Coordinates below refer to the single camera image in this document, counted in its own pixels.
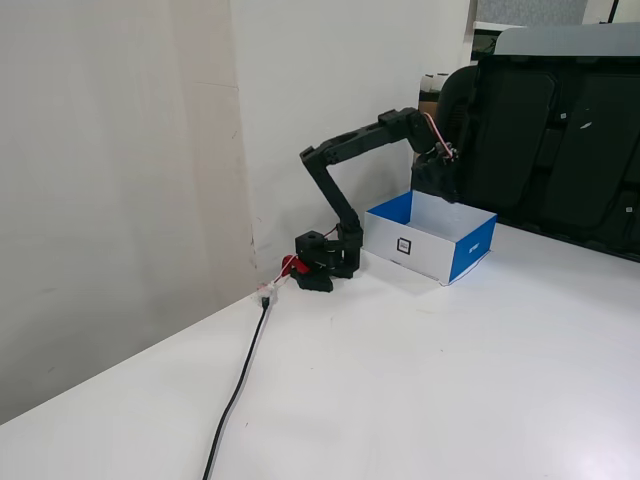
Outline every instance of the white tabletop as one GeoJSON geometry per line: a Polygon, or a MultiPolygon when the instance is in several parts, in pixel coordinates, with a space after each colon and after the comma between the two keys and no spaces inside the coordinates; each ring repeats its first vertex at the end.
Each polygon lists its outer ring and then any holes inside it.
{"type": "MultiPolygon", "coordinates": [[[[640,265],[498,226],[443,288],[370,255],[288,282],[214,479],[640,478],[640,265]]],[[[0,427],[0,478],[200,479],[244,299],[0,427]]]]}

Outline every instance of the robotic arm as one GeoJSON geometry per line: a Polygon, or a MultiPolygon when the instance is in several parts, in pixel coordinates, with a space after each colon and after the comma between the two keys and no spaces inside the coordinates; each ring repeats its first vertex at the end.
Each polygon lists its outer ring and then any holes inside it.
{"type": "Polygon", "coordinates": [[[414,170],[426,176],[433,192],[446,200],[457,200],[453,182],[455,150],[443,145],[435,124],[414,108],[391,110],[378,122],[327,140],[318,148],[300,154],[302,163],[338,215],[337,240],[310,231],[295,240],[297,259],[290,262],[290,274],[302,289],[331,292],[331,276],[352,278],[360,268],[364,231],[355,210],[327,171],[336,165],[386,144],[408,140],[420,157],[414,170]]]}

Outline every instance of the white cardboard box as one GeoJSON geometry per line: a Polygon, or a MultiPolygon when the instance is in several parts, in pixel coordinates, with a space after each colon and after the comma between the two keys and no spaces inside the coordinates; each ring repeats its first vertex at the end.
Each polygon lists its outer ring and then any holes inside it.
{"type": "Polygon", "coordinates": [[[365,214],[364,249],[448,285],[489,252],[496,220],[410,191],[365,214]]]}

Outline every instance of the blue and white box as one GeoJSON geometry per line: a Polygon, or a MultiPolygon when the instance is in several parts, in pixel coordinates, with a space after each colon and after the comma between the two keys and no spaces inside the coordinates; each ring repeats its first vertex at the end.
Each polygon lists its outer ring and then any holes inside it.
{"type": "Polygon", "coordinates": [[[491,248],[497,216],[410,191],[365,214],[364,249],[449,285],[491,248]]]}

